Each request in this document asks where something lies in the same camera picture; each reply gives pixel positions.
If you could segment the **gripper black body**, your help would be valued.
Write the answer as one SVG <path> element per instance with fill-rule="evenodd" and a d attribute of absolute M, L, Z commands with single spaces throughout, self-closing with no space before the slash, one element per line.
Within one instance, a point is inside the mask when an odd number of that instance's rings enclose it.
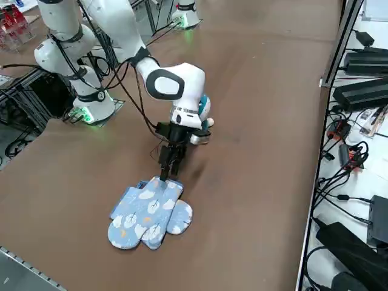
<path fill-rule="evenodd" d="M 174 123 L 166 124 L 164 130 L 164 137 L 166 138 L 168 145 L 178 146 L 188 143 L 191 134 L 195 131 L 194 128 L 178 125 Z"/>

